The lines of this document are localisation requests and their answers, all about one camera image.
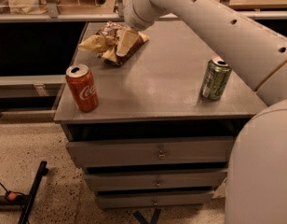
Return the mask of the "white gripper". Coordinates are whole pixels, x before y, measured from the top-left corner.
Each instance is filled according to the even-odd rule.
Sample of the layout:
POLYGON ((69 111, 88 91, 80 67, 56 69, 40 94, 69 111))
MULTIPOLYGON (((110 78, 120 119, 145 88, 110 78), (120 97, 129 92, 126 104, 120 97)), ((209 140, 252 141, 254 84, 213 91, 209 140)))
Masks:
MULTIPOLYGON (((123 0, 124 21, 136 31, 146 30, 159 17, 167 14, 165 9, 157 7, 150 0, 123 0)), ((134 53, 135 44, 140 36, 132 29, 125 28, 119 33, 116 47, 118 57, 127 57, 134 53)))

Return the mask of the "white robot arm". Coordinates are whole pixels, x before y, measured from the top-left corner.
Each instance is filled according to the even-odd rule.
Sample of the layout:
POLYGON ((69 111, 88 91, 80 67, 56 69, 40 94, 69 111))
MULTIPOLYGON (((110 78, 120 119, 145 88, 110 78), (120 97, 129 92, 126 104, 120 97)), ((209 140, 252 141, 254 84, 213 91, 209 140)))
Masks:
POLYGON ((231 151, 225 224, 287 224, 287 38, 214 0, 122 0, 119 10, 137 31, 176 15, 266 104, 231 151))

